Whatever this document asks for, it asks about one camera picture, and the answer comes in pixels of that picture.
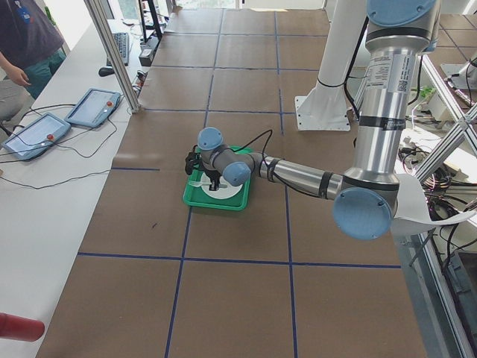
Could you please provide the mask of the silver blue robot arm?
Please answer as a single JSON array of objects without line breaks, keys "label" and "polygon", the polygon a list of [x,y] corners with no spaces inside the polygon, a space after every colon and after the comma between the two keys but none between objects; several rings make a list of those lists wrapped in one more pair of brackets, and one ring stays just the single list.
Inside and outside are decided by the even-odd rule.
[{"label": "silver blue robot arm", "polygon": [[332,201],[338,228],[356,239],[423,233],[436,226],[417,179],[394,171],[417,56],[436,43],[439,1],[369,1],[366,73],[353,164],[339,175],[252,152],[239,154],[213,127],[198,134],[196,168],[213,184],[252,175]]}]

